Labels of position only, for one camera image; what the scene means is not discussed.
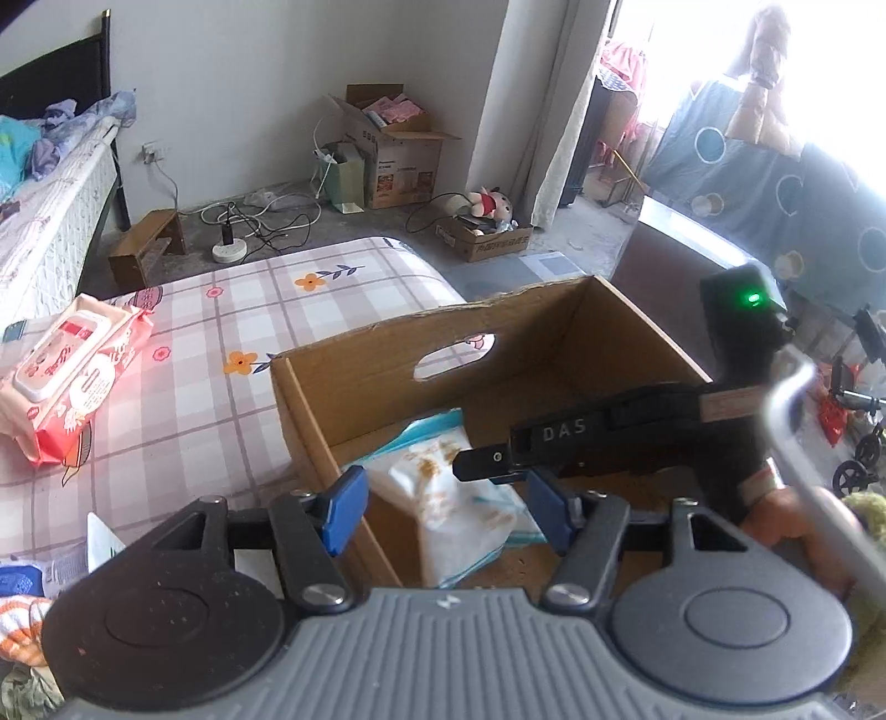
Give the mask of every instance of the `metal bolt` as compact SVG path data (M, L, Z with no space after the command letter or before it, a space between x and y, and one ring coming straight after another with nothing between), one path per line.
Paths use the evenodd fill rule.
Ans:
M551 585L545 592L545 598L558 607L581 607L591 601L590 593L575 583Z
M347 594L343 587L321 583L308 585L301 598L312 607L335 607L345 602Z

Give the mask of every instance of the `white curtain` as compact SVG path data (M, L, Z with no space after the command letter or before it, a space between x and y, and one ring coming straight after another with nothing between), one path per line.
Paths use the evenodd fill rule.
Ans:
M520 161L513 192L517 207L536 227L548 228L554 221L614 4L615 0L569 0L548 92Z

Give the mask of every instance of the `white wall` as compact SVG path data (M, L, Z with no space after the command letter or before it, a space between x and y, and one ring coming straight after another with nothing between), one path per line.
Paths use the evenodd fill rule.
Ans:
M320 142L338 137L325 94L400 78L388 62L399 2L40 0L4 31L0 74L96 32L112 9L113 88L136 89L138 103L138 121L119 139L135 221L171 205L136 157L151 140L167 150L182 207L307 179L311 130L325 113Z
M464 192L509 0L401 1L393 74L461 138L444 143L434 191Z
M483 185L512 192L550 84L567 2L509 0L467 175L472 190Z

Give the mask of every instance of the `pink wet wipes package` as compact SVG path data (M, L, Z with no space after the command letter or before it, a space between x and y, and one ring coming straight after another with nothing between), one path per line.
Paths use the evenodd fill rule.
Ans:
M0 433L35 466L60 463L151 336L149 315L75 298L0 382Z

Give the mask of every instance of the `wooden stool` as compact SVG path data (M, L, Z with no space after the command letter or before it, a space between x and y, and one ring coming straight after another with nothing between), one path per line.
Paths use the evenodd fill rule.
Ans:
M123 293L144 290L146 275L162 254L187 254L175 210L152 210L132 226L110 255L111 273Z

